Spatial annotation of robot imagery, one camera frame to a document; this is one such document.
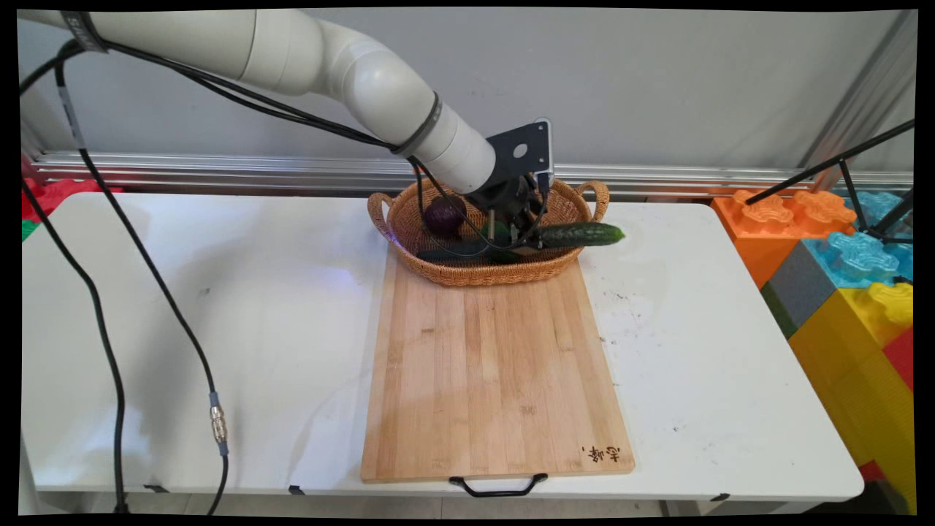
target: wooden cutting board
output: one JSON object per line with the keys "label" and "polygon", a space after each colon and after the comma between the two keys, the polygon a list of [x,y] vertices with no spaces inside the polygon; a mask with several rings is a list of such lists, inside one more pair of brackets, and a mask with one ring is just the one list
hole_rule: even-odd
{"label": "wooden cutting board", "polygon": [[487,287],[386,261],[364,482],[633,470],[577,261]]}

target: red onion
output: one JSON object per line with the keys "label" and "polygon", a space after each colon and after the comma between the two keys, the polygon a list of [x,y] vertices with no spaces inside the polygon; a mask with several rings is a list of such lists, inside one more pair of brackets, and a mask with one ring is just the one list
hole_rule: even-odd
{"label": "red onion", "polygon": [[449,196],[458,210],[448,203],[448,200],[442,196],[432,199],[431,204],[425,209],[425,226],[428,231],[436,236],[452,236],[458,232],[458,228],[465,222],[461,214],[468,214],[468,207],[458,196]]}

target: black cable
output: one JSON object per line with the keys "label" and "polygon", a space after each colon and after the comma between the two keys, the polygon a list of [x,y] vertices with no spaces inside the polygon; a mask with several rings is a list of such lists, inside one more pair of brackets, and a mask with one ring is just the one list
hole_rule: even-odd
{"label": "black cable", "polygon": [[224,486],[227,485],[227,455],[221,456],[224,467],[221,470],[221,484],[218,485],[218,492],[214,495],[214,502],[208,508],[208,515],[214,515],[214,510],[218,509],[218,503],[221,501],[221,495],[224,493]]}
{"label": "black cable", "polygon": [[77,56],[84,53],[84,49],[80,46],[77,40],[68,40],[65,45],[59,50],[58,54],[54,58],[47,61],[42,66],[36,68],[36,71],[33,71],[29,74],[28,77],[22,82],[20,82],[20,96],[26,93],[26,91],[36,83],[37,80],[41,79],[43,75],[49,73],[52,68],[63,63],[71,57]]}
{"label": "black cable", "polygon": [[180,64],[180,63],[178,63],[178,62],[173,62],[173,61],[167,60],[167,59],[165,59],[165,58],[163,58],[163,57],[161,57],[161,56],[154,55],[154,54],[151,54],[151,53],[147,53],[147,52],[141,51],[141,50],[136,50],[136,49],[134,49],[134,48],[130,48],[130,47],[127,47],[127,46],[124,46],[124,45],[121,45],[121,44],[117,44],[116,42],[110,42],[109,40],[104,40],[104,43],[105,43],[105,45],[108,46],[109,49],[113,49],[114,51],[119,51],[119,52],[121,52],[121,53],[130,55],[130,56],[134,56],[134,57],[136,57],[136,58],[145,60],[145,61],[147,61],[147,62],[152,62],[152,63],[158,64],[158,65],[160,65],[160,66],[168,67],[168,68],[173,69],[173,70],[175,70],[175,71],[177,71],[177,72],[181,73],[182,75],[185,75],[186,77],[189,77],[189,78],[191,78],[191,77],[197,77],[197,78],[199,78],[199,79],[209,81],[209,82],[211,82],[212,84],[216,84],[216,85],[222,86],[222,87],[227,88],[227,89],[229,89],[229,90],[231,90],[231,91],[233,91],[233,92],[239,93],[239,94],[241,94],[241,95],[245,95],[245,96],[250,97],[250,98],[252,98],[252,99],[254,99],[254,100],[258,100],[258,101],[260,101],[260,102],[262,102],[262,103],[264,103],[264,104],[266,104],[266,105],[268,105],[268,106],[272,106],[273,108],[276,108],[276,109],[278,109],[278,110],[286,111],[286,112],[288,112],[288,113],[292,113],[293,115],[296,115],[296,116],[299,116],[299,117],[303,117],[303,118],[307,119],[310,123],[313,123],[313,124],[309,124],[309,125],[312,125],[312,126],[314,126],[314,127],[321,128],[321,129],[323,129],[323,130],[325,130],[325,131],[329,131],[329,132],[334,133],[334,134],[336,134],[336,135],[340,135],[340,136],[342,136],[342,137],[344,137],[344,138],[351,139],[351,140],[358,140],[358,141],[362,141],[362,142],[367,142],[367,143],[370,143],[370,144],[376,144],[376,145],[383,146],[383,147],[388,148],[388,149],[394,149],[394,148],[396,147],[396,146],[394,146],[394,145],[392,145],[392,144],[389,144],[389,143],[387,143],[387,142],[383,142],[383,141],[381,141],[381,140],[379,140],[379,139],[377,139],[377,138],[374,138],[374,137],[372,137],[372,136],[370,136],[370,135],[368,135],[368,134],[366,134],[366,133],[363,133],[363,132],[361,132],[361,131],[359,131],[359,130],[355,130],[355,129],[351,128],[351,127],[345,126],[344,124],[338,124],[338,123],[334,123],[334,122],[332,122],[332,121],[328,121],[328,120],[326,120],[326,119],[322,119],[321,117],[316,117],[315,115],[312,115],[312,114],[307,113],[307,112],[305,112],[305,111],[302,111],[302,110],[293,108],[293,107],[291,107],[291,106],[289,106],[289,105],[287,105],[287,104],[283,104],[283,103],[279,102],[278,100],[274,100],[274,99],[269,98],[269,97],[267,97],[267,96],[259,95],[259,94],[257,94],[256,92],[253,92],[253,91],[251,91],[251,90],[248,90],[247,88],[244,88],[244,87],[242,87],[242,86],[238,86],[237,84],[234,84],[234,83],[231,82],[230,80],[222,79],[221,77],[217,77],[217,76],[215,76],[215,75],[211,75],[210,73],[207,73],[207,72],[202,71],[202,70],[200,70],[200,69],[195,69],[194,67],[186,66],[185,64]]}
{"label": "black cable", "polygon": [[[288,114],[288,113],[283,113],[283,112],[281,112],[281,111],[270,110],[269,108],[264,108],[264,107],[262,107],[262,106],[260,106],[260,105],[258,105],[258,104],[253,104],[253,103],[250,102],[249,100],[245,100],[245,99],[243,99],[243,98],[240,98],[240,97],[238,97],[238,96],[236,96],[236,95],[231,94],[230,92],[226,92],[225,90],[223,90],[223,89],[221,89],[220,87],[218,87],[218,86],[212,84],[211,82],[209,82],[209,81],[207,81],[207,80],[202,80],[202,79],[200,79],[200,78],[198,78],[198,77],[196,77],[196,76],[194,76],[194,75],[189,75],[188,73],[182,73],[182,75],[183,75],[184,77],[186,77],[186,78],[188,78],[188,79],[190,79],[190,80],[193,80],[194,82],[197,82],[198,84],[200,84],[200,85],[202,85],[202,86],[204,86],[204,87],[210,89],[212,92],[214,92],[214,93],[216,93],[216,94],[218,94],[218,95],[220,95],[220,96],[222,96],[222,97],[224,97],[224,98],[226,98],[226,99],[228,99],[228,100],[232,100],[232,101],[234,101],[234,102],[236,102],[236,103],[238,103],[238,104],[240,104],[240,105],[242,105],[242,106],[246,106],[247,108],[250,108],[251,110],[256,110],[256,111],[259,111],[259,112],[264,113],[264,114],[266,114],[266,115],[270,115],[270,116],[273,116],[273,117],[277,117],[277,118],[280,118],[280,119],[284,119],[284,120],[286,120],[286,121],[291,121],[291,122],[293,122],[293,123],[304,124],[304,125],[306,125],[306,126],[311,126],[311,127],[313,127],[313,128],[318,128],[318,129],[324,129],[324,128],[322,128],[321,126],[319,126],[319,125],[313,123],[312,121],[310,121],[310,120],[308,120],[308,119],[304,119],[304,118],[302,118],[302,117],[296,117],[296,116],[294,116],[294,115],[290,115],[290,114]],[[324,131],[329,131],[329,132],[331,132],[331,133],[336,133],[334,130],[331,130],[331,129],[324,129]],[[358,141],[358,142],[363,142],[363,143],[365,143],[365,144],[372,144],[372,145],[374,145],[374,146],[383,146],[384,148],[387,147],[387,144],[386,144],[386,143],[384,143],[383,141],[381,141],[381,140],[379,140],[379,139],[376,139],[376,138],[372,138],[372,139],[359,139],[359,138],[356,138],[356,137],[347,137],[347,136],[344,136],[343,134],[338,134],[338,135],[341,135],[342,137],[345,137],[346,139],[356,140],[356,141]]]}
{"label": "black cable", "polygon": [[[67,88],[65,85],[65,63],[60,62],[55,66],[55,83],[60,88]],[[77,123],[72,123],[76,129],[78,128]],[[104,192],[104,196],[107,198],[110,203],[110,207],[114,209],[117,213],[117,216],[120,218],[123,227],[126,228],[127,233],[130,234],[130,237],[133,239],[133,244],[137,246],[139,254],[143,256],[143,260],[146,262],[146,266],[150,269],[152,277],[155,278],[156,283],[159,285],[159,288],[163,291],[163,296],[168,302],[169,307],[172,309],[172,313],[176,316],[176,319],[179,320],[179,324],[185,330],[185,334],[188,335],[189,340],[192,341],[194,345],[194,350],[198,354],[198,358],[201,360],[201,366],[205,370],[205,376],[208,378],[208,387],[210,391],[214,391],[214,377],[211,375],[211,368],[208,365],[208,359],[205,358],[205,351],[202,350],[201,344],[198,342],[197,337],[195,337],[192,328],[189,327],[188,322],[185,321],[185,316],[182,315],[179,310],[179,306],[176,304],[175,299],[172,297],[172,293],[169,292],[168,287],[163,281],[162,275],[156,269],[155,264],[152,262],[150,253],[146,250],[146,247],[143,246],[143,241],[139,239],[137,231],[133,228],[133,225],[130,224],[130,220],[127,219],[126,214],[123,213],[123,208],[121,208],[120,203],[117,202],[117,198],[110,192],[110,188],[107,183],[104,182],[104,178],[101,177],[97,167],[94,165],[94,162],[91,160],[91,156],[88,155],[88,150],[80,145],[78,148],[78,153],[81,155],[81,159],[84,161],[84,164],[88,167],[88,170],[91,172],[91,176],[94,178],[94,181],[97,182],[97,186],[100,187],[101,191]]]}
{"label": "black cable", "polygon": [[59,252],[62,253],[62,256],[64,256],[71,265],[71,268],[80,276],[84,284],[87,285],[88,292],[91,293],[91,302],[94,305],[94,317],[97,318],[97,329],[101,333],[101,344],[104,345],[104,354],[108,357],[110,373],[113,375],[114,379],[114,389],[117,391],[117,420],[114,423],[114,486],[116,487],[117,507],[114,511],[124,513],[126,512],[126,498],[123,492],[122,463],[123,409],[125,406],[123,381],[120,377],[120,369],[117,367],[117,359],[114,357],[113,349],[110,347],[110,338],[108,337],[107,325],[104,322],[104,309],[101,306],[101,297],[97,294],[97,286],[94,284],[94,280],[91,279],[91,276],[84,271],[78,261],[71,255],[71,252],[68,251],[68,248],[65,247],[62,238],[59,237],[55,227],[52,226],[51,221],[49,221],[48,215],[46,215],[42,207],[39,206],[36,196],[33,195],[33,191],[30,190],[29,185],[26,184],[26,178],[21,174],[20,179],[22,180],[22,191],[26,194],[29,204],[33,206],[33,210],[38,214],[39,220],[46,226],[46,230],[49,231],[49,236],[52,238],[55,246],[58,247]]}

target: blue foam block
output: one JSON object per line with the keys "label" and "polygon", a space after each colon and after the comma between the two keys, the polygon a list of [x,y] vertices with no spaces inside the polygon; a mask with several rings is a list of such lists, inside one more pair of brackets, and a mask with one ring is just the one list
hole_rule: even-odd
{"label": "blue foam block", "polygon": [[[857,200],[860,201],[860,210],[864,212],[864,220],[867,221],[867,226],[873,226],[879,223],[889,211],[893,210],[902,201],[902,197],[889,192],[857,192]],[[854,202],[849,197],[844,199],[844,206],[856,210]],[[911,214],[912,211],[909,211],[900,217],[899,221],[892,226],[891,233],[911,237],[913,235]],[[860,228],[858,221],[854,221],[854,228]]]}
{"label": "blue foam block", "polygon": [[884,250],[880,240],[862,232],[853,235],[832,232],[826,240],[802,243],[835,288],[867,288],[872,283],[893,285],[899,259]]}
{"label": "blue foam block", "polygon": [[889,243],[884,246],[888,254],[899,260],[899,275],[913,280],[913,246],[905,243]]}

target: cutting board handle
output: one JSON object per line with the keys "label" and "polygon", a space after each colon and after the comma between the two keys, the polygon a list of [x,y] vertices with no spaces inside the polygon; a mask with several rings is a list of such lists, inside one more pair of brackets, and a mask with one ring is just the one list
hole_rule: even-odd
{"label": "cutting board handle", "polygon": [[480,499],[481,497],[523,497],[523,496],[528,495],[529,492],[532,491],[532,489],[539,482],[542,482],[546,478],[549,478],[549,476],[546,475],[545,473],[532,475],[532,479],[529,480],[529,485],[526,486],[525,489],[519,489],[519,490],[514,490],[514,491],[475,491],[474,489],[471,489],[470,486],[468,486],[468,483],[465,482],[465,478],[462,476],[453,476],[448,479],[448,482],[451,482],[452,484],[456,486],[460,486],[464,488],[465,491],[467,491],[467,494],[470,495],[471,497],[477,497],[478,499]]}
{"label": "cutting board handle", "polygon": [[584,192],[588,190],[592,190],[595,196],[597,196],[597,199],[595,199],[594,215],[591,220],[598,223],[604,218],[607,205],[611,203],[611,191],[607,188],[607,184],[600,181],[588,181],[579,184],[578,187],[575,188],[575,192],[578,192],[579,196],[584,196]]}

